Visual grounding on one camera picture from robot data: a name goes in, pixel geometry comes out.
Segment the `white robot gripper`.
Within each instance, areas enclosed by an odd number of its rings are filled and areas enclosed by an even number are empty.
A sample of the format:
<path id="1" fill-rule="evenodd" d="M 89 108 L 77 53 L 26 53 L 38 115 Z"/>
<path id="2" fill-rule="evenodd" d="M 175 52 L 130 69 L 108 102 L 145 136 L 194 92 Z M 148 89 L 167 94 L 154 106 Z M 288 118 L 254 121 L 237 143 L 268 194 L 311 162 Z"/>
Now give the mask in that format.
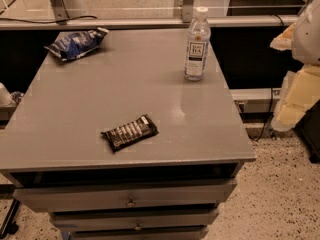
<path id="1" fill-rule="evenodd" d="M 283 79 L 271 127 L 286 132 L 296 126 L 306 112 L 320 100 L 320 0 L 312 0 L 295 23 L 275 37 L 270 47 L 291 50 L 304 65 L 298 72 L 288 71 Z"/>

